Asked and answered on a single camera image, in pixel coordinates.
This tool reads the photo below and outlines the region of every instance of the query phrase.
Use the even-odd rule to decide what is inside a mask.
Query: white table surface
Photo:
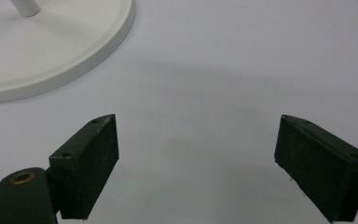
[[[0,180],[111,113],[120,160],[87,223],[327,223],[273,154],[281,114],[358,147],[358,1],[138,0],[106,61],[0,103]]]

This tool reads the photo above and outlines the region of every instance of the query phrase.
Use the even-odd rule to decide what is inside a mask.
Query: white stand
[[[24,13],[13,4],[0,1],[0,102],[84,75],[118,47],[135,14],[132,0],[38,0]]]

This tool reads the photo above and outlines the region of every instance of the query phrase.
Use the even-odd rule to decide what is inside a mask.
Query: mounting hole
[[[355,159],[358,159],[358,154],[352,153],[352,154],[351,154],[351,157],[352,157],[352,158],[355,158]]]
[[[10,183],[14,185],[24,184],[29,182],[34,178],[34,172],[24,172],[18,175],[15,175],[10,179]]]
[[[62,153],[62,156],[65,157],[65,158],[68,158],[68,157],[71,157],[71,156],[72,156],[72,153],[70,153],[70,152],[64,152],[64,153]]]

